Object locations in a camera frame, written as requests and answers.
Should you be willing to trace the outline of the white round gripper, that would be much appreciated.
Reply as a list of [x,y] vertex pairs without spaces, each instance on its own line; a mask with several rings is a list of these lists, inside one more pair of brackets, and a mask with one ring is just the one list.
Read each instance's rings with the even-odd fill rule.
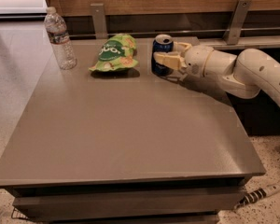
[[194,77],[223,76],[230,74],[237,56],[212,47],[174,42],[174,52],[154,52],[156,63],[174,70],[185,69]]

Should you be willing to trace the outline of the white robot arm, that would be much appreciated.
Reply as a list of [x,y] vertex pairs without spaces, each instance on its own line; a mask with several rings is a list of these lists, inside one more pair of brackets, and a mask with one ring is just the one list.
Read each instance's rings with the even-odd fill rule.
[[155,61],[193,77],[213,79],[227,93],[252,99],[264,91],[280,107],[280,63],[259,49],[233,55],[209,46],[174,42],[169,52],[155,51]]

